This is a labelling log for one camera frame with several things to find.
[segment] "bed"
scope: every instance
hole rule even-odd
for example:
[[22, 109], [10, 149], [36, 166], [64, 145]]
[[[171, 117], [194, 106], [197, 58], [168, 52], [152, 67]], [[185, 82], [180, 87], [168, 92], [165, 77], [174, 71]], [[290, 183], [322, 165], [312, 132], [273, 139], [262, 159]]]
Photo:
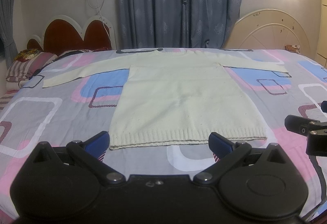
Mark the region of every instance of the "bed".
[[[59, 28], [49, 29], [53, 22]], [[71, 25], [70, 22], [66, 17], [54, 18], [42, 38], [33, 36], [27, 47], [39, 47], [58, 54], [58, 48], [60, 52], [66, 50], [67, 42], [74, 42], [72, 39], [61, 42], [56, 39], [57, 45], [54, 45], [47, 37], [60, 38], [62, 29], [59, 23], [68, 26], [66, 23]], [[83, 29], [77, 28], [80, 29], [79, 32], [74, 29], [79, 37], [84, 37], [85, 40]], [[113, 46], [114, 36], [112, 33], [110, 35]], [[75, 43], [73, 49], [85, 48], [85, 45], [80, 47], [83, 43], [76, 38], [80, 43]], [[10, 184], [37, 142], [48, 141], [52, 146], [65, 146], [72, 140], [85, 141], [100, 131], [108, 130], [129, 71], [125, 69], [105, 72], [50, 88], [42, 88], [43, 80], [97, 61], [133, 55], [135, 51], [151, 50], [157, 51], [111, 50], [79, 53], [62, 58], [34, 76], [4, 107], [0, 113], [0, 220], [4, 224], [17, 217], [9, 197]], [[198, 50], [274, 62], [288, 69], [287, 74], [225, 68], [256, 105], [265, 122], [268, 139], [251, 141], [250, 144], [254, 147], [266, 147], [271, 142], [278, 142], [309, 188], [309, 197], [301, 215], [308, 217], [320, 214], [321, 211], [314, 212], [313, 208], [326, 198], [327, 158], [308, 157], [305, 154], [306, 138], [288, 132], [284, 127], [284, 119], [292, 114], [326, 120], [327, 114], [322, 113], [319, 105], [325, 100], [327, 93], [327, 70], [305, 56], [285, 50]], [[183, 52], [185, 49], [167, 48], [159, 51]], [[107, 150], [100, 160], [127, 178], [130, 174], [189, 174], [193, 177], [218, 162], [207, 144]]]

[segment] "blue curtain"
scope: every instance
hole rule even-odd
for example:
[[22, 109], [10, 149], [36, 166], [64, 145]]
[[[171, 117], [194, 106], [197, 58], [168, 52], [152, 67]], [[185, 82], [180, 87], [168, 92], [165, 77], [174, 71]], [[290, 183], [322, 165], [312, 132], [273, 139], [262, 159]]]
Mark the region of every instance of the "blue curtain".
[[10, 67], [18, 54], [16, 44], [12, 36], [12, 15], [14, 0], [0, 0], [0, 37], [4, 44], [4, 56], [7, 68]]
[[221, 48], [241, 0], [118, 0], [123, 48]]

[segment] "sweater sleeve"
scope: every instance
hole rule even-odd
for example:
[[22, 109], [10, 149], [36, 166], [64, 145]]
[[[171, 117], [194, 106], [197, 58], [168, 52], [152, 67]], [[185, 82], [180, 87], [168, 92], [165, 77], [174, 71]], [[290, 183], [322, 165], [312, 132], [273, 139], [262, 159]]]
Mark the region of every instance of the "sweater sleeve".
[[272, 62], [259, 62], [255, 60], [248, 60], [245, 58], [238, 58], [232, 55], [217, 53], [216, 55], [207, 55], [209, 59], [215, 58], [217, 62], [224, 67], [232, 67], [232, 68], [247, 68], [247, 69], [257, 69], [264, 71], [275, 71], [287, 73], [287, 69], [283, 66], [277, 65]]
[[98, 73], [129, 69], [130, 66], [135, 63], [138, 56], [139, 53], [136, 53], [88, 64], [78, 69], [59, 74], [50, 79], [44, 80], [43, 87], [58, 86], [60, 84], [68, 83], [78, 78], [84, 78]]

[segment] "headboard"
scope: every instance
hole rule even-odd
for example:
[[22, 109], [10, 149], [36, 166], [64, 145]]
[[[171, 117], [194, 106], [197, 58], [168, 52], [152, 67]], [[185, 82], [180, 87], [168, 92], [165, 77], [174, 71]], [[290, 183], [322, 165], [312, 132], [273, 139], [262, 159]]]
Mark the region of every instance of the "headboard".
[[108, 47], [116, 49], [112, 24], [103, 18], [110, 40], [104, 30], [101, 16], [92, 16], [83, 28], [66, 15], [53, 17], [46, 26], [42, 38], [32, 35], [27, 42], [27, 49], [37, 48], [44, 52], [60, 55], [66, 50], [96, 50]]
[[305, 31], [294, 17], [276, 9], [261, 9], [235, 23], [223, 48], [283, 50], [285, 45], [300, 45], [302, 55], [314, 58]]

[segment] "blue gripper pad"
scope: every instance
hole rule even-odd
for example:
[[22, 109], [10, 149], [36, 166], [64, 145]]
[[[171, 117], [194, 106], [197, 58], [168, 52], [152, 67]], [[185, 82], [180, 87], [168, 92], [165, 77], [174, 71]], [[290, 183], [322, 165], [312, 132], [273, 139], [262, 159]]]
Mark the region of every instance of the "blue gripper pad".
[[110, 136], [108, 132], [100, 132], [83, 144], [85, 151], [98, 159], [109, 148], [109, 143]]
[[209, 148], [219, 159], [222, 159], [227, 154], [233, 152], [235, 144], [218, 133], [211, 133], [209, 136]]
[[327, 113], [327, 101], [323, 101], [320, 107], [322, 112]]

